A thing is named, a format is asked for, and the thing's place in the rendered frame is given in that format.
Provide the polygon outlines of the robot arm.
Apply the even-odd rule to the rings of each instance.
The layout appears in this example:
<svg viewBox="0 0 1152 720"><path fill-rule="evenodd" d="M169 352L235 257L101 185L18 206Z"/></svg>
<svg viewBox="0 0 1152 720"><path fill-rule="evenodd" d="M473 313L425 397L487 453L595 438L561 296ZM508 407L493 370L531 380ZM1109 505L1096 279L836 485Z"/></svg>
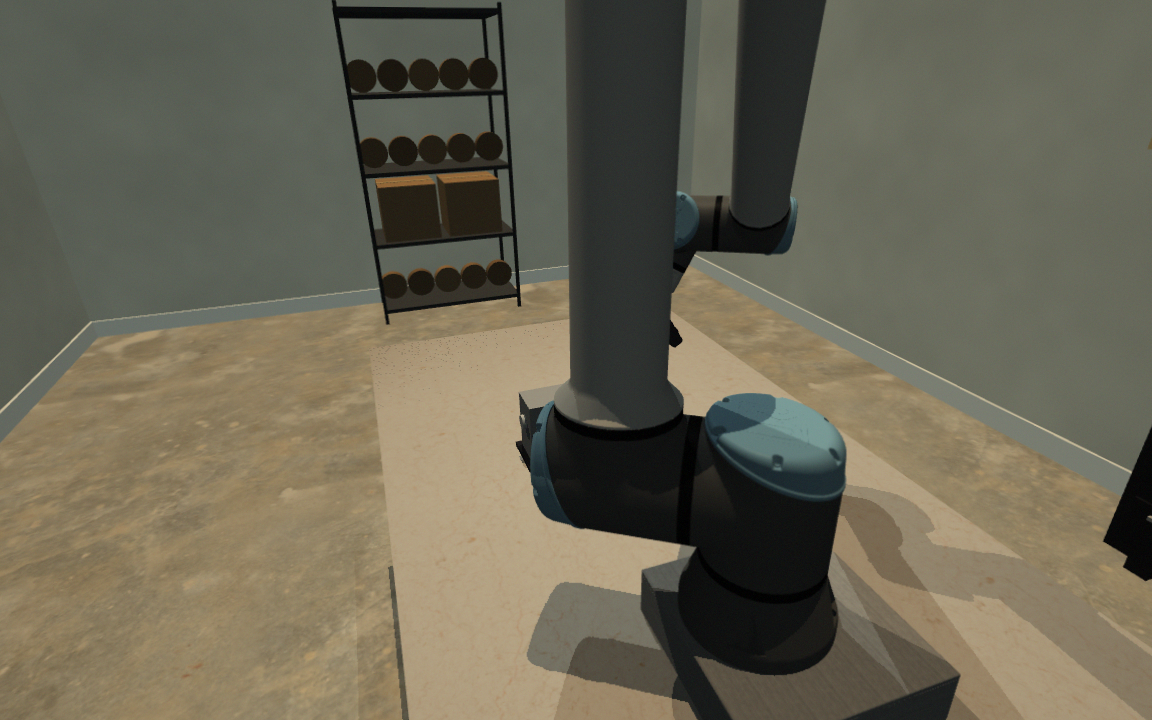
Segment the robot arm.
<svg viewBox="0 0 1152 720"><path fill-rule="evenodd" d="M679 579L692 638L742 670L799 673L838 632L844 437L761 393L684 414L669 318L696 251L791 247L826 0L738 0L732 196L677 191L685 8L564 0L570 379L536 420L532 495L552 521L699 547Z"/></svg>

